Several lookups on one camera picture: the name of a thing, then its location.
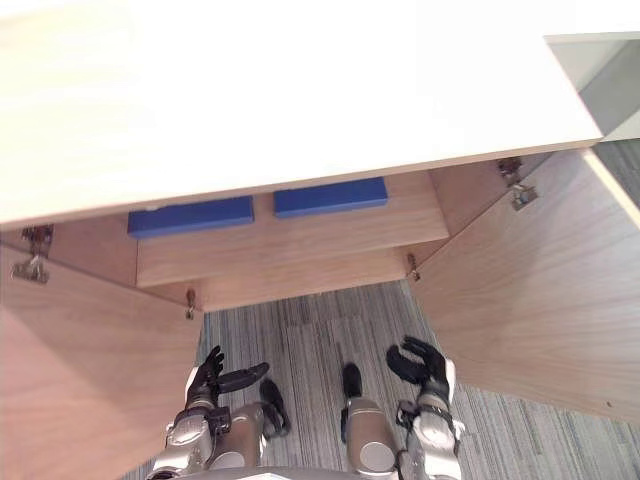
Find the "cabinet door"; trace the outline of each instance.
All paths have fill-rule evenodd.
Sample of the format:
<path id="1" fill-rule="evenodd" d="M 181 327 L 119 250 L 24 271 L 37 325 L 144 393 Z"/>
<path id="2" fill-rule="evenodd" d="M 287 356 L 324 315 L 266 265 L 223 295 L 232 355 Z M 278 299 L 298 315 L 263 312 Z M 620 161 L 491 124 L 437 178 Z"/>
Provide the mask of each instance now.
<path id="1" fill-rule="evenodd" d="M 10 278 L 0 247 L 0 477 L 115 478 L 159 452 L 183 407 L 202 316 L 49 262 Z"/>
<path id="2" fill-rule="evenodd" d="M 410 280 L 460 381 L 640 421 L 640 214 L 590 150 L 527 177 Z"/>

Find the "blue block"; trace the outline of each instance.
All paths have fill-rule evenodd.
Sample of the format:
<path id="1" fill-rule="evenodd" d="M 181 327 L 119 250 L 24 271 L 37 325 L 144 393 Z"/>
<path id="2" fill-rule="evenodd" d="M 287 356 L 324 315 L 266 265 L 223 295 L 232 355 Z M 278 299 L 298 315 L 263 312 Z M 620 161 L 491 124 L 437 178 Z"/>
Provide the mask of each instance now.
<path id="1" fill-rule="evenodd" d="M 140 210 L 129 214 L 129 235 L 150 238 L 253 223 L 251 197 Z"/>
<path id="2" fill-rule="evenodd" d="M 388 198 L 382 177 L 281 190 L 273 196 L 278 218 L 379 207 Z"/>

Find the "floor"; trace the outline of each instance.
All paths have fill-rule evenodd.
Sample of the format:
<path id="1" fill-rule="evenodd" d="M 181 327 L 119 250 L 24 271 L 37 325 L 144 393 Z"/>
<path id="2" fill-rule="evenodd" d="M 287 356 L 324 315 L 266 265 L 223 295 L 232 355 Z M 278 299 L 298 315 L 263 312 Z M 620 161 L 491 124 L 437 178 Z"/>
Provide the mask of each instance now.
<path id="1" fill-rule="evenodd" d="M 593 150 L 640 208 L 640 139 L 603 142 Z"/>
<path id="2" fill-rule="evenodd" d="M 225 371 L 260 361 L 281 386 L 293 422 L 269 446 L 264 464 L 344 470 L 339 437 L 340 369 L 355 361 L 364 393 L 393 418 L 415 388 L 386 367 L 384 352 L 404 334 L 435 343 L 405 281 L 340 290 L 208 314 L 198 357 L 216 344 Z M 257 387 L 221 398 L 238 407 Z M 460 461 L 465 479 L 640 478 L 640 426 L 582 415 L 460 386 L 454 412 L 466 423 Z M 396 429 L 402 443 L 402 431 Z M 150 464 L 131 472 L 144 478 Z"/>

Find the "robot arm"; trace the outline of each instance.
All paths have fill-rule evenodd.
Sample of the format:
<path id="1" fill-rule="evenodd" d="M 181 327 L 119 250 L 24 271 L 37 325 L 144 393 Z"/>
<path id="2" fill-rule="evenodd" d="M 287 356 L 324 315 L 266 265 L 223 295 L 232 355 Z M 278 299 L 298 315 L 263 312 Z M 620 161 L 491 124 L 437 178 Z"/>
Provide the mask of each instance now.
<path id="1" fill-rule="evenodd" d="M 451 416 L 455 366 L 433 346 L 405 337 L 402 348 L 422 362 L 409 360 L 397 345 L 387 351 L 387 365 L 403 380 L 420 387 L 415 402 L 403 400 L 396 423 L 407 430 L 406 450 L 398 455 L 404 480 L 461 480 L 458 448 L 464 425 Z"/>
<path id="2" fill-rule="evenodd" d="M 420 387 L 414 402 L 403 400 L 398 406 L 396 423 L 407 430 L 406 449 L 398 452 L 394 459 L 397 448 L 384 414 L 375 402 L 361 398 L 361 393 L 358 393 L 358 398 L 354 396 L 349 402 L 345 412 L 347 415 L 343 418 L 347 427 L 347 450 L 353 453 L 349 457 L 352 468 L 360 478 L 376 477 L 386 480 L 397 475 L 401 480 L 461 480 L 458 446 L 464 425 L 454 420 L 450 412 L 455 388 L 453 362 L 445 359 L 431 345 L 413 337 L 405 337 L 401 348 L 419 359 L 415 361 L 407 358 L 400 353 L 397 345 L 389 348 L 386 355 L 387 364 L 396 375 Z M 261 387 L 263 402 L 257 404 L 255 412 L 259 418 L 256 417 L 254 423 L 258 426 L 243 430 L 240 422 L 236 424 L 236 420 L 251 420 L 251 415 L 240 409 L 241 415 L 238 413 L 238 418 L 234 413 L 235 427 L 231 432 L 232 416 L 228 407 L 218 406 L 218 396 L 253 384 L 264 376 L 269 365 L 261 363 L 247 370 L 220 375 L 223 358 L 220 347 L 216 347 L 206 361 L 191 372 L 187 382 L 185 408 L 167 427 L 165 449 L 157 457 L 147 480 L 185 476 L 194 480 L 239 480 L 261 475 L 273 478 L 269 473 L 291 480 L 318 479 L 318 471 L 256 471 L 249 468 L 251 464 L 246 463 L 241 464 L 245 466 L 241 469 L 217 469 L 221 468 L 221 465 L 216 463 L 216 455 L 224 454 L 228 444 L 233 444 L 234 449 L 239 444 L 262 446 L 266 439 L 286 435 L 289 431 L 282 397 L 277 391 L 277 386 L 267 380 Z M 274 427 L 274 431 L 267 432 L 264 428 L 269 422 L 263 420 L 270 420 L 277 427 Z M 381 447 L 388 450 L 390 461 L 387 462 L 386 457 L 382 458 L 384 455 L 381 456 Z M 338 476 L 335 472 L 325 473 L 328 477 Z M 352 474 L 340 475 L 345 479 L 358 478 Z"/>

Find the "cabinet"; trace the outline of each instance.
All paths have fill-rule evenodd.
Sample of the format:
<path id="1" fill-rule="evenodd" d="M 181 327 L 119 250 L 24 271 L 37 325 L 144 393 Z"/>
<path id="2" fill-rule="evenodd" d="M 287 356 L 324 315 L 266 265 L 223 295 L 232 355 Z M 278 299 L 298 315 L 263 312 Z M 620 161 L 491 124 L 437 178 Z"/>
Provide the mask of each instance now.
<path id="1" fill-rule="evenodd" d="M 637 208 L 588 150 L 525 158 L 518 212 L 496 172 L 602 136 L 539 35 L 473 2 L 196 3 L 0 15 L 3 478 L 155 453 L 202 311 L 407 276 L 462 381 L 640 420 Z M 381 175 L 385 207 L 271 214 L 274 190 Z M 241 194 L 253 225 L 126 235 L 129 210 Z M 12 280 L 48 222 L 49 283 Z"/>
<path id="2" fill-rule="evenodd" d="M 62 223 L 45 286 L 10 278 L 27 255 L 5 233 L 7 478 L 52 472 L 52 463 L 60 475 L 77 470 L 77 458 L 53 461 L 67 449 L 87 451 L 87 471 L 100 462 L 114 476 L 156 451 L 181 406 L 202 321 L 199 311 L 184 318 L 186 288 L 211 310 L 407 277 L 461 381 L 639 421 L 637 207 L 590 150 L 525 159 L 539 198 L 519 211 L 495 162 L 449 168 L 387 179 L 386 207 L 285 220 L 283 231 L 266 196 L 253 225 L 150 244 L 131 242 L 118 216 Z M 74 235 L 86 226 L 102 241 Z M 95 255 L 137 258 L 137 267 Z M 136 270 L 138 282 L 159 280 L 127 285 Z"/>

